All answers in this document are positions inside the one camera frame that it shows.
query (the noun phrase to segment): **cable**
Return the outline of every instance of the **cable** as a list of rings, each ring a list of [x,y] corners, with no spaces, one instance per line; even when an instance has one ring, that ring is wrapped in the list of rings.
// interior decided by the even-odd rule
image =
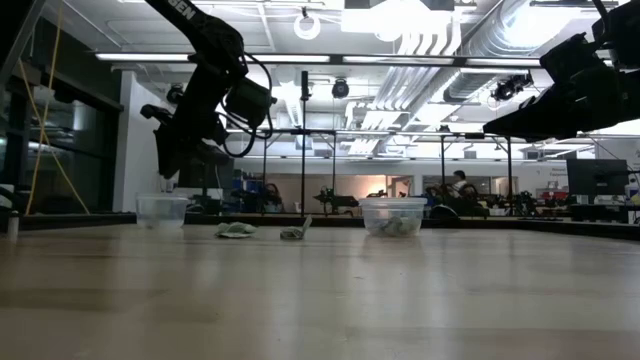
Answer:
[[[63,8],[64,8],[64,1],[61,0],[60,1],[60,7],[58,8],[58,23],[57,23],[57,30],[56,30],[56,40],[55,40],[55,45],[54,45],[54,48],[53,48],[53,59],[52,59],[52,62],[51,62],[51,74],[49,75],[49,92],[53,91],[53,79],[55,77],[54,75],[55,75],[56,65],[57,65],[57,60],[58,60],[58,48],[59,48],[59,45],[60,45],[60,32],[62,30],[62,20],[63,20],[62,11],[63,11]],[[39,143],[38,143],[38,155],[36,156],[36,164],[35,164],[34,171],[33,171],[33,179],[31,179],[31,192],[29,193],[29,202],[27,203],[27,208],[25,210],[25,215],[29,215],[29,212],[31,211],[31,205],[33,204],[33,198],[34,198],[34,194],[35,194],[35,190],[36,190],[36,184],[37,184],[37,178],[38,178],[38,169],[40,167],[40,158],[41,158],[41,155],[42,155],[42,141],[43,141],[43,139],[46,141],[47,146],[49,146],[49,150],[51,151],[51,155],[53,156],[53,159],[55,160],[56,164],[58,165],[58,168],[60,169],[60,172],[62,173],[62,176],[64,177],[66,182],[69,184],[69,187],[71,188],[71,191],[73,192],[75,197],[78,199],[78,201],[80,202],[80,204],[84,208],[84,211],[87,213],[87,215],[90,215],[89,209],[87,209],[87,206],[82,201],[82,198],[80,197],[80,195],[78,195],[78,192],[76,191],[75,187],[71,183],[71,180],[69,179],[69,177],[67,176],[66,172],[64,171],[64,168],[62,167],[62,164],[58,160],[58,157],[56,156],[55,152],[51,149],[51,143],[49,142],[49,137],[47,136],[47,134],[45,132],[45,123],[47,121],[47,117],[49,116],[49,104],[50,104],[50,101],[51,101],[51,97],[47,97],[47,101],[45,103],[45,109],[44,109],[44,116],[40,117],[40,112],[38,111],[38,107],[37,107],[36,102],[35,102],[35,100],[33,98],[33,94],[31,92],[31,87],[29,86],[29,82],[27,80],[27,75],[26,75],[26,71],[24,69],[24,64],[22,63],[22,60],[18,60],[18,65],[20,67],[20,72],[21,72],[22,78],[24,80],[25,88],[27,89],[27,95],[29,96],[29,101],[31,102],[31,106],[33,108],[33,112],[36,115],[36,117],[38,119],[38,122],[40,123],[40,139],[39,139]]]
[[[222,143],[222,146],[224,147],[224,151],[226,151],[227,154],[229,154],[229,156],[235,157],[235,158],[240,158],[240,157],[244,157],[245,155],[247,155],[251,151],[251,148],[253,148],[253,143],[255,141],[256,141],[256,131],[253,130],[253,134],[251,134],[251,136],[249,137],[249,144],[247,145],[247,147],[241,153],[234,154],[231,151],[229,151],[229,148],[227,147],[227,142],[226,141],[224,143]]]
[[[258,61],[258,59],[256,59],[250,53],[245,53],[245,55],[248,56],[250,59],[252,59],[256,64],[258,64],[262,68],[262,70],[264,70],[264,72],[265,72],[265,74],[267,76],[267,80],[269,82],[269,99],[268,99],[268,103],[271,104],[271,92],[273,90],[273,80],[271,79],[271,74],[269,73],[269,70],[267,69],[266,66],[264,66],[264,64],[262,64],[260,61]],[[248,123],[245,120],[235,116],[232,112],[228,111],[226,109],[226,105],[224,104],[224,102],[222,102],[221,104],[222,104],[222,108],[227,113],[223,114],[223,113],[220,113],[220,112],[216,112],[216,114],[218,114],[218,116],[224,117],[225,119],[227,119],[228,122],[230,122],[235,127],[237,127],[238,129],[242,130],[247,135],[249,135],[249,144],[239,154],[234,154],[231,151],[229,151],[229,148],[227,147],[226,141],[223,143],[223,148],[227,152],[227,154],[229,154],[229,156],[235,157],[235,158],[243,157],[243,156],[247,155],[251,151],[251,149],[253,148],[253,144],[255,143],[256,138],[261,139],[261,140],[268,140],[268,139],[271,138],[271,136],[273,136],[273,120],[271,119],[271,113],[269,111],[267,111],[267,122],[269,123],[269,129],[268,129],[266,135],[262,136],[262,135],[258,135],[257,129],[249,130],[244,126],[241,126],[239,123],[242,123],[242,124],[245,124],[245,125],[248,125]]]
[[[245,52],[245,55],[248,56],[251,60],[253,60],[256,64],[258,64],[258,66],[262,68],[262,70],[264,71],[264,74],[267,76],[267,82],[269,84],[269,104],[271,104],[271,100],[272,100],[271,94],[273,91],[273,79],[271,79],[271,73],[269,72],[269,69],[267,69],[267,67],[264,66],[262,62],[258,61],[258,59],[256,59],[256,57],[253,56],[252,54]],[[273,135],[273,121],[271,119],[270,111],[267,111],[267,122],[269,123],[269,132],[264,137],[258,137],[259,139],[268,140]]]

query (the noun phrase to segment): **window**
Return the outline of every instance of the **window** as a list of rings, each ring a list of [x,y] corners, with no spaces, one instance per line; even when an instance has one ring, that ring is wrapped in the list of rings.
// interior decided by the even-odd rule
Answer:
[[[111,210],[117,119],[44,86],[34,89],[34,98],[41,116],[50,99],[45,133],[51,146],[43,145],[31,211],[84,213],[51,151],[91,212]],[[27,164],[22,183],[26,187],[31,186],[34,176],[40,139],[38,118],[32,113],[29,120]]]
[[[423,177],[424,188],[427,186],[433,186],[434,184],[440,184],[442,182],[441,176],[424,176]],[[456,182],[453,176],[445,176],[445,184],[454,184]],[[491,194],[491,177],[489,176],[467,176],[467,183],[475,186],[478,190],[478,194]]]
[[[45,132],[52,145],[99,156],[113,152],[115,121],[110,123],[104,112],[78,100],[64,99],[63,95],[43,86],[35,89],[34,98],[41,116],[47,99],[51,99]],[[40,125],[35,115],[31,119],[30,137],[36,141],[40,138]]]
[[[51,155],[51,150],[58,157],[67,176],[89,210],[108,210],[111,208],[110,191],[103,189],[111,188],[112,175],[109,174],[110,170],[105,166],[104,160],[56,147],[49,148],[46,145],[43,147],[32,212],[34,210],[47,214],[84,212],[58,169]],[[33,179],[37,153],[38,143],[29,142],[25,176],[29,185]]]

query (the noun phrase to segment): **computer monitor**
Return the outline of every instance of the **computer monitor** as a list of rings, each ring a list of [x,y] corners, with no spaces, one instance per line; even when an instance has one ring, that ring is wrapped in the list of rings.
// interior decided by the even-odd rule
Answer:
[[[624,195],[629,183],[626,160],[568,159],[572,195]]]

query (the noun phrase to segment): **table surface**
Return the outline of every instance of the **table surface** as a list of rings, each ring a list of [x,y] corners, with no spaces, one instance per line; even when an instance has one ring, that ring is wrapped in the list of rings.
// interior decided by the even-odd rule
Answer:
[[[640,247],[213,226],[25,232],[0,246],[0,358],[638,359]]]

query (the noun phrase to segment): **small object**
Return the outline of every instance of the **small object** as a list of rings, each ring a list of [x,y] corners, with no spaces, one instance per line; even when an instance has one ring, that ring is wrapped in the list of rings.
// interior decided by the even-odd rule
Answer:
[[[182,84],[173,84],[167,93],[167,101],[170,104],[178,105],[184,97],[184,86]]]
[[[346,79],[336,79],[336,83],[333,85],[331,94],[334,99],[344,99],[349,96],[349,85],[347,85]]]
[[[360,200],[364,225],[371,235],[409,237],[420,231],[425,198],[367,198]]]
[[[307,216],[307,220],[304,221],[304,225],[302,228],[288,227],[282,231],[280,231],[280,239],[281,240],[302,240],[304,239],[304,234],[307,232],[307,229],[311,226],[311,222],[313,219],[311,215]]]
[[[136,218],[139,226],[178,229],[184,225],[189,199],[181,194],[138,194]]]
[[[18,230],[20,229],[20,214],[12,211],[9,215],[9,224],[7,225],[7,238],[12,244],[18,242]]]
[[[220,223],[218,225],[217,237],[229,238],[229,239],[244,239],[248,238],[256,232],[255,226],[249,224],[235,222],[231,224]]]

